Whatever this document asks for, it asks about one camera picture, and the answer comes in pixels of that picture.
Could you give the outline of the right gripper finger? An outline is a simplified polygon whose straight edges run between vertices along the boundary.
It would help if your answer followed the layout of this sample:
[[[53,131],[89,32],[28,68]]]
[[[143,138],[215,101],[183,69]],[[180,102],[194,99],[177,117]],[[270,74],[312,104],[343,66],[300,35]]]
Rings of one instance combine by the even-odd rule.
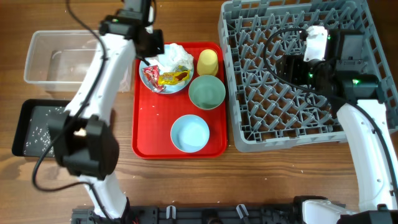
[[[278,77],[282,83],[293,84],[297,86],[311,84],[310,70],[307,68],[278,69]]]
[[[278,75],[295,75],[308,71],[303,55],[283,55],[275,64]]]

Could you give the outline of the red snack wrapper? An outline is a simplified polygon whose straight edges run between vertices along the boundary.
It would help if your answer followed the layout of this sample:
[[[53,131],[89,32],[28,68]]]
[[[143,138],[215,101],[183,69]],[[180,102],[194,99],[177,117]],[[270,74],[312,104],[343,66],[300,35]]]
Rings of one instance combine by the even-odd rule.
[[[152,85],[153,92],[160,93],[165,90],[165,85],[160,85],[158,83],[160,77],[160,70],[158,65],[153,65],[150,67],[145,67],[142,69],[143,74],[147,78],[147,81]]]

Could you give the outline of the white napkin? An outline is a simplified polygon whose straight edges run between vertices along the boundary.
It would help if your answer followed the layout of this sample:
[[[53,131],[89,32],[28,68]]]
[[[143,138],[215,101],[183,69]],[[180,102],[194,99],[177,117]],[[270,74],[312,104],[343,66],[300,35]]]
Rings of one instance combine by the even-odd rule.
[[[192,70],[193,56],[189,54],[181,45],[176,43],[165,44],[164,53],[155,57],[146,58],[151,66],[157,65],[160,72],[174,72],[179,66]]]

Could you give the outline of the yellow plastic cup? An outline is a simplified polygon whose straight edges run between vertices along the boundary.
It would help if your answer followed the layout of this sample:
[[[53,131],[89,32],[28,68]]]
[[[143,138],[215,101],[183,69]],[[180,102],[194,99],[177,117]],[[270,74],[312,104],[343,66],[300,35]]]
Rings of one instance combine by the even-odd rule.
[[[198,58],[197,73],[199,75],[213,75],[218,73],[218,56],[214,50],[203,50]]]

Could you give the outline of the light green bowl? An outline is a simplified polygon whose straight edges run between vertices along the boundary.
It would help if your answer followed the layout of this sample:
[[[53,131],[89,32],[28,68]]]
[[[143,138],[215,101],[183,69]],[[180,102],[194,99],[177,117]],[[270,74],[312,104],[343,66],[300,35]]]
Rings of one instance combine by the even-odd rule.
[[[197,108],[213,110],[224,102],[226,88],[219,78],[212,75],[202,75],[191,82],[188,96]]]

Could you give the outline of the small light blue bowl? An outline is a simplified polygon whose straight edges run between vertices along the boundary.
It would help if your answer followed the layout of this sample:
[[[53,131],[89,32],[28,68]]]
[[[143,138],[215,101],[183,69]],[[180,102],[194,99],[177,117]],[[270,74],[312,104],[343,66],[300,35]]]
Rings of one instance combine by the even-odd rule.
[[[203,118],[186,114],[175,120],[170,129],[170,138],[179,151],[194,153],[207,145],[210,129]]]

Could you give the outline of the brown food scrap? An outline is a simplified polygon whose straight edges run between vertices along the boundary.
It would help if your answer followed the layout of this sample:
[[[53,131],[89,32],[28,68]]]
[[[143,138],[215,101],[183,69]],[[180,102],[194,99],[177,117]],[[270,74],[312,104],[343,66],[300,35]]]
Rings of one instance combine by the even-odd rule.
[[[86,136],[86,129],[80,128],[78,131],[74,131],[73,134],[75,136],[85,137]]]

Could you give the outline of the white rice pile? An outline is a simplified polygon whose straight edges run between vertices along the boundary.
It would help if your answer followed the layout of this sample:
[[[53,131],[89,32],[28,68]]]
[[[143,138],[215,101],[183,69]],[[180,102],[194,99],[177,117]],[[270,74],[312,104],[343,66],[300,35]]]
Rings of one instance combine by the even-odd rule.
[[[51,142],[48,120],[56,114],[63,113],[64,106],[35,106],[29,118],[23,155],[40,157]]]

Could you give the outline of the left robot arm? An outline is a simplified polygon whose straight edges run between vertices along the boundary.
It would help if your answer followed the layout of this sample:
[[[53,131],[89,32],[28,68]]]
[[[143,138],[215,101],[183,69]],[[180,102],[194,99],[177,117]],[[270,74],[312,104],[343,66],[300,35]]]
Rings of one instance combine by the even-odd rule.
[[[114,172],[119,144],[110,118],[119,84],[135,59],[143,62],[164,52],[163,33],[154,29],[155,1],[125,1],[107,15],[97,31],[95,56],[76,95],[64,112],[48,121],[53,151],[60,167],[78,178],[70,186],[84,185],[94,203],[94,223],[132,223],[128,198]]]

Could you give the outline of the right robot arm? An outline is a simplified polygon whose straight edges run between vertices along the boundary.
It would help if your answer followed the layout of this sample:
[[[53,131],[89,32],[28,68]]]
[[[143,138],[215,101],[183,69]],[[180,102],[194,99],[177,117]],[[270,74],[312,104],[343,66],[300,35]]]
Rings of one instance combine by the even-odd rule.
[[[280,81],[324,96],[348,140],[359,189],[359,211],[324,198],[301,199],[303,223],[396,223],[397,156],[387,126],[380,79],[364,71],[364,34],[311,26],[299,29],[302,55],[284,55],[275,66]]]

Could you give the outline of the grey dishwasher rack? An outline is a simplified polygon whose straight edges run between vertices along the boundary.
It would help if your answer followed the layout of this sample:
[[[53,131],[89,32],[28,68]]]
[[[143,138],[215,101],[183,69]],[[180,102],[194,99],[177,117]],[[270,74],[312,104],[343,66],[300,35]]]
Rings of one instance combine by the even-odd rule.
[[[271,44],[267,38],[279,29],[312,25],[364,33],[361,70],[380,78],[388,127],[397,131],[397,89],[366,1],[227,1],[218,33],[239,151],[346,141],[323,96],[305,94],[269,73],[283,54],[302,54],[305,47],[296,32]]]

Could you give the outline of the large light blue plate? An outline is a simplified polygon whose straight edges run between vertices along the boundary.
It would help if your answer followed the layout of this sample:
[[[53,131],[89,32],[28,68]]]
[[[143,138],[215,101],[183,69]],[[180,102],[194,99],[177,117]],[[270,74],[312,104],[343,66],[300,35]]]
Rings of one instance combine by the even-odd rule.
[[[145,75],[142,72],[142,69],[145,67],[150,67],[150,63],[147,65],[145,62],[140,62],[139,63],[139,76],[141,78],[141,81],[143,82],[143,84],[150,90],[153,90],[152,85],[147,81],[147,78],[145,77]],[[185,71],[187,70],[185,67],[179,66],[178,69],[176,69],[174,72],[180,72],[180,71]],[[190,71],[190,78],[184,82],[179,83],[178,85],[165,85],[165,90],[160,92],[160,94],[172,94],[172,93],[176,93],[182,89],[184,89],[189,82],[191,81],[191,79],[193,78],[194,75],[194,68]]]

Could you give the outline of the red serving tray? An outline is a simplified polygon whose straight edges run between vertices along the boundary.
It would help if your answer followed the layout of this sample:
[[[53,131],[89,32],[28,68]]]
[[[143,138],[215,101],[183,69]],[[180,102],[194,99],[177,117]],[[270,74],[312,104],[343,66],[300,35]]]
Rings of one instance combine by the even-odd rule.
[[[218,157],[228,146],[226,105],[201,110],[189,99],[189,86],[171,94],[155,93],[141,79],[146,65],[136,60],[132,143],[134,153],[143,159],[199,159]],[[174,122],[187,114],[205,120],[210,129],[206,146],[198,152],[186,153],[172,143],[170,131]]]

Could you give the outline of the clear plastic bin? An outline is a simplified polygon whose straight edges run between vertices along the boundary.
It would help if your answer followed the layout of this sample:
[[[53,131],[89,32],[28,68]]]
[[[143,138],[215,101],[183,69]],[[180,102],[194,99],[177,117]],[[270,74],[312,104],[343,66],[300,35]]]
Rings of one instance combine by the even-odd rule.
[[[45,91],[76,92],[96,48],[97,40],[87,30],[39,30],[29,45],[24,81]]]

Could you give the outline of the black plastic tray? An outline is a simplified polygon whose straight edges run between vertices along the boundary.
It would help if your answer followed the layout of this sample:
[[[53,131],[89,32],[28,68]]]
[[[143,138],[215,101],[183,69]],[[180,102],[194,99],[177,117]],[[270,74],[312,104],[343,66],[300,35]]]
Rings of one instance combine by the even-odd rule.
[[[18,157],[40,157],[51,142],[47,121],[64,111],[69,100],[29,99],[21,107],[12,153]]]

